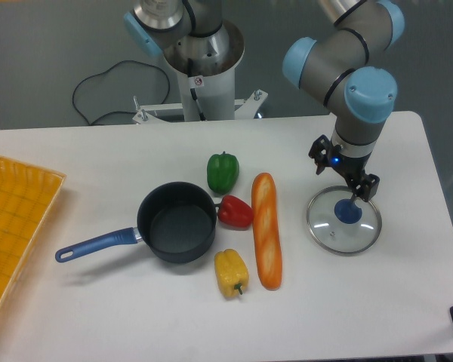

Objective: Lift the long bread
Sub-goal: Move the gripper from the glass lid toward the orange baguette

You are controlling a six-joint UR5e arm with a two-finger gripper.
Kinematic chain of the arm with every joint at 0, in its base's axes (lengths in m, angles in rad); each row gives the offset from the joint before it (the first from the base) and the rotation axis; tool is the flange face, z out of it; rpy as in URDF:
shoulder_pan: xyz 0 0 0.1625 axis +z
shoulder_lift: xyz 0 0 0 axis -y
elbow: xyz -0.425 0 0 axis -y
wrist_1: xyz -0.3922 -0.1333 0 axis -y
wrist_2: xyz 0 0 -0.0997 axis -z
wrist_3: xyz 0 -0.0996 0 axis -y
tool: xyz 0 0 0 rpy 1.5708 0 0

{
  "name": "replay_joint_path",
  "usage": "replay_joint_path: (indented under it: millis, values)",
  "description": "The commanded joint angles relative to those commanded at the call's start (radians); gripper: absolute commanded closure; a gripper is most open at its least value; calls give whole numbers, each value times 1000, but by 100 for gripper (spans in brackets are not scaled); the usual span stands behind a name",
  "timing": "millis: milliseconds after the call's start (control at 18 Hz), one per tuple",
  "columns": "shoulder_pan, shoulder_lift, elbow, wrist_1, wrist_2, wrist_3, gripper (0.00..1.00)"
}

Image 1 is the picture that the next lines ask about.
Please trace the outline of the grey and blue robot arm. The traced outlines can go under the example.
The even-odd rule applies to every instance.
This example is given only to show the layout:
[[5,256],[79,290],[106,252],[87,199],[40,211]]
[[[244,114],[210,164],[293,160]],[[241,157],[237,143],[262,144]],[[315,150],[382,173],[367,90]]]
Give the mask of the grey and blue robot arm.
[[[282,62],[283,75],[336,117],[330,137],[309,155],[318,171],[330,167],[353,195],[369,201],[379,179],[365,171],[393,111],[397,84],[370,58],[404,31],[399,7],[389,1],[323,1],[336,31],[325,41],[298,39]],[[124,16],[139,48],[163,56],[176,72],[187,121],[230,120],[235,113],[235,69],[245,52],[239,29],[223,17],[219,1],[139,1]]]

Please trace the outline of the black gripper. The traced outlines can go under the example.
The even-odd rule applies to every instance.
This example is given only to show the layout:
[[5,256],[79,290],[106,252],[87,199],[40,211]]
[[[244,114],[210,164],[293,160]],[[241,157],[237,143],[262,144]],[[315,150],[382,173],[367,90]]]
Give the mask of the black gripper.
[[332,146],[326,135],[316,139],[308,153],[316,166],[316,175],[331,168],[341,175],[352,193],[363,201],[370,201],[377,193],[380,178],[365,172],[368,155],[351,158],[340,153],[339,146]]

